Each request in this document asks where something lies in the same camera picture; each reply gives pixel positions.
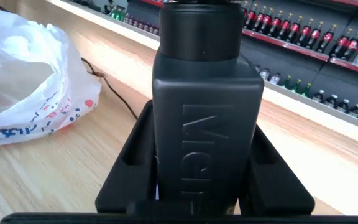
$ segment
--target plastic bag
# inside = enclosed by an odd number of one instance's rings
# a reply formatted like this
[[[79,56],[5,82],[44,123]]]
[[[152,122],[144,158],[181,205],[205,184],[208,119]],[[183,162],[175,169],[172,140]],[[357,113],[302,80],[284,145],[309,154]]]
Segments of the plastic bag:
[[[0,11],[0,145],[71,124],[95,109],[100,90],[64,31]]]

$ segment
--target shelf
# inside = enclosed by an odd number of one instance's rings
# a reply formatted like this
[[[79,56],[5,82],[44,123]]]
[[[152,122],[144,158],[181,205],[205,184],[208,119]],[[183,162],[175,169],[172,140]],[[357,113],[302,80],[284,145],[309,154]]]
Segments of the shelf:
[[[142,0],[142,2],[146,2],[146,3],[152,4],[153,6],[157,6],[157,7],[162,7],[162,5],[163,5],[162,2],[153,1],[153,0]]]
[[[264,34],[260,34],[260,33],[257,33],[257,32],[251,31],[251,30],[243,29],[242,33],[245,35],[248,35],[250,37],[254,37],[256,39],[263,40],[263,41],[269,42],[271,44],[275,44],[277,46],[281,46],[286,49],[290,49],[290,50],[293,50],[295,52],[298,52],[298,53],[301,53],[304,55],[308,55],[310,57],[316,58],[318,60],[322,60],[324,62],[327,62],[329,59],[328,55],[326,55],[326,54],[315,52],[314,50],[309,50],[304,47],[300,47],[295,44],[291,44],[291,43],[288,43],[288,42],[285,42],[282,40],[278,40],[276,38],[269,37]]]
[[[339,58],[331,58],[329,62],[358,72],[358,66]]]

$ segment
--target black bottle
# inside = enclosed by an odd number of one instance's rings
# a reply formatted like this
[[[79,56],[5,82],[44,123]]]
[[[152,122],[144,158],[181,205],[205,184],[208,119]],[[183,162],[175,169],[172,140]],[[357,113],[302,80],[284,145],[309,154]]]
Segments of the black bottle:
[[[242,20],[232,3],[160,10],[152,72],[160,200],[219,202],[217,215],[237,202],[264,89],[240,55]]]
[[[302,16],[299,16],[297,22],[294,22],[291,26],[291,31],[288,34],[288,37],[286,39],[287,42],[293,42],[295,38],[297,37],[299,30],[301,29],[301,22],[302,22]]]
[[[280,32],[278,32],[277,39],[283,40],[284,38],[287,37],[288,30],[290,29],[290,26],[291,26],[292,17],[293,17],[293,14],[290,13],[290,15],[288,16],[288,19],[284,20],[283,25],[281,26]]]
[[[311,25],[313,24],[313,19],[309,20],[308,25],[304,26],[301,35],[299,35],[298,41],[296,42],[297,45],[304,47],[309,39],[309,34],[311,31]]]
[[[260,13],[258,13],[255,23],[252,26],[252,31],[257,32],[259,30],[259,27],[262,25],[262,23],[264,21],[265,13],[266,13],[266,6],[264,6],[262,11]]]
[[[337,58],[341,58],[342,55],[345,53],[346,51],[346,47],[348,44],[348,41],[350,39],[350,36],[352,34],[353,29],[349,29],[347,30],[345,35],[342,35],[338,41],[336,42],[336,44],[334,45],[334,47],[332,47],[331,52],[330,52],[330,56],[331,57],[337,57]]]
[[[347,49],[345,51],[345,53],[343,53],[343,56],[341,57],[342,60],[349,60],[354,53],[357,51],[358,49],[358,33],[355,37],[353,37],[350,41],[349,44],[347,45]]]
[[[329,31],[327,31],[324,35],[323,38],[320,40],[320,43],[318,44],[318,47],[316,49],[317,52],[320,53],[324,53],[324,51],[326,50],[326,47],[328,46],[329,43],[331,43],[334,34],[335,34],[335,29],[336,29],[336,24],[334,24]]]
[[[268,36],[271,37],[276,37],[277,36],[277,32],[279,30],[279,28],[281,27],[281,18],[283,17],[283,11],[280,10],[280,12],[278,13],[278,16],[274,17],[273,22],[272,22],[272,26],[270,27],[269,31],[268,31]]]
[[[321,28],[323,28],[323,24],[324,22],[321,21],[320,24],[318,24],[318,27],[314,28],[313,31],[311,32],[308,43],[306,44],[307,49],[312,49],[315,43],[317,42],[317,40],[319,39],[321,34]]]

